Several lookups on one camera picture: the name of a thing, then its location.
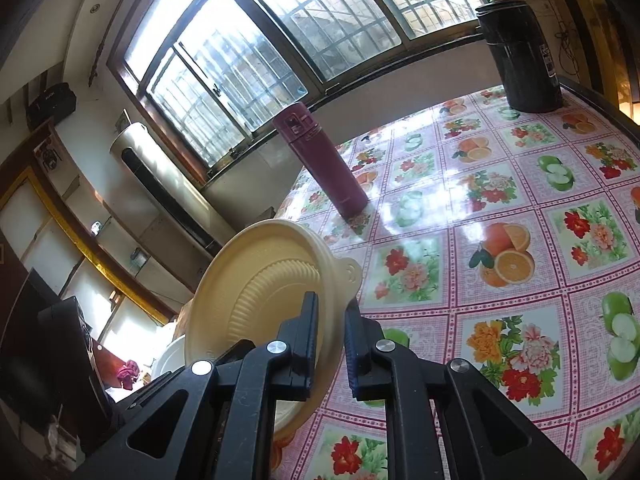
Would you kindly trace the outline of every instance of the black thermos pot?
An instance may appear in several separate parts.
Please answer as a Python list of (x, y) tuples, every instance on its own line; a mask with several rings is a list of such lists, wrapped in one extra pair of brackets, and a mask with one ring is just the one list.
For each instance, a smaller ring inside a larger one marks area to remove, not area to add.
[(476, 15), (509, 106), (529, 113), (561, 107), (554, 61), (531, 7), (521, 0), (498, 0), (478, 7)]

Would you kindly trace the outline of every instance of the black speaker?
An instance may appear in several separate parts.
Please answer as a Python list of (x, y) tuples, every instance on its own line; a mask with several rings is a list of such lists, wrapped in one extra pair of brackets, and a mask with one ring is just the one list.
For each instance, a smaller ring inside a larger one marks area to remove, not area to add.
[(69, 83), (58, 83), (47, 88), (27, 108), (27, 126), (35, 130), (44, 121), (53, 117), (53, 123), (76, 111), (76, 94), (69, 88)]

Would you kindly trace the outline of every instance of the gold frame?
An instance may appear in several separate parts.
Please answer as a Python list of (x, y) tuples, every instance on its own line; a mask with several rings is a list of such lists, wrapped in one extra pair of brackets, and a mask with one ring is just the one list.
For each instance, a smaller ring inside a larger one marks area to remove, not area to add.
[(156, 310), (151, 304), (147, 303), (144, 298), (142, 298), (138, 293), (132, 290), (129, 285), (115, 276), (114, 273), (111, 272), (111, 269), (102, 262), (100, 257), (82, 241), (81, 237), (79, 237), (71, 227), (71, 225), (68, 224), (56, 205), (53, 203), (53, 200), (49, 197), (47, 191), (40, 183), (40, 179), (33, 171), (33, 167), (31, 165), (28, 165), (20, 172), (18, 177), (8, 187), (4, 195), (2, 195), (2, 197), (0, 198), (0, 209), (4, 208), (15, 191), (27, 181), (33, 186), (33, 189), (35, 190), (40, 201), (47, 209), (51, 217), (57, 222), (60, 228), (65, 232), (66, 236), (68, 236), (68, 238), (73, 242), (78, 250), (82, 254), (84, 254), (84, 257), (89, 260), (92, 265), (101, 273), (101, 275), (109, 280), (109, 282), (114, 287), (121, 290), (125, 296), (127, 296), (131, 301), (133, 301), (133, 303), (144, 310), (149, 316), (152, 317), (153, 320), (162, 325), (166, 325), (169, 322), (168, 317)]

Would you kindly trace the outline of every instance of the window frame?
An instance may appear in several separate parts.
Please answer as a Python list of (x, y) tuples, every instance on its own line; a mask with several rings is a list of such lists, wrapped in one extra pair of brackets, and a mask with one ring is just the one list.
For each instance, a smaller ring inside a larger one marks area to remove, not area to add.
[[(213, 166), (207, 166), (183, 135), (174, 127), (165, 113), (156, 105), (147, 88), (165, 53), (171, 49), (174, 49), (176, 53), (180, 50), (177, 45), (181, 33), (208, 0), (193, 0), (187, 6), (180, 18), (174, 23), (167, 37), (164, 38), (158, 51), (154, 54), (145, 75), (138, 81), (125, 61), (125, 52), (153, 1), (134, 0), (116, 35), (114, 46), (107, 59), (107, 67), (158, 137), (182, 164), (188, 176), (191, 177), (194, 183), (203, 186), (215, 174), (232, 163), (239, 153), (250, 149), (251, 146), (271, 133), (273, 126), (271, 121), (267, 121), (254, 132), (240, 128), (239, 131), (244, 135), (244, 139)], [(396, 7), (392, 0), (373, 0), (392, 25), (401, 43), (337, 76), (325, 78), (319, 69), (315, 67), (310, 56), (302, 49), (298, 40), (288, 31), (280, 19), (273, 12), (270, 12), (267, 6), (262, 4), (261, 0), (235, 1), (249, 19), (260, 28), (267, 40), (271, 42), (284, 61), (302, 81), (308, 93), (301, 101), (308, 106), (331, 97), (332, 94), (340, 92), (343, 88), (383, 69), (385, 66), (392, 65), (404, 58), (410, 58), (430, 48), (471, 36), (476, 33), (476, 28), (478, 27), (478, 20), (470, 20), (416, 37), (415, 33), (412, 34), (411, 27), (402, 15), (401, 10)], [(206, 76), (199, 70), (197, 65), (194, 66), (194, 63), (187, 62), (190, 60), (190, 56), (184, 56), (183, 52), (178, 56), (184, 58), (183, 61), (188, 70), (203, 85), (207, 93), (215, 101), (218, 101), (215, 92), (207, 83)]]

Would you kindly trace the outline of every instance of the window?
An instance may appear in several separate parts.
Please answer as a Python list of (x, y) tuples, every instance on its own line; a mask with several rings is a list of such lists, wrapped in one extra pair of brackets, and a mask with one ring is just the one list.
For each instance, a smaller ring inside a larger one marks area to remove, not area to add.
[(138, 104), (179, 134), (165, 139), (183, 139), (207, 170), (268, 133), (287, 105), (312, 103), (390, 60), (472, 34), (474, 9), (484, 2), (146, 1), (124, 25), (115, 62)]

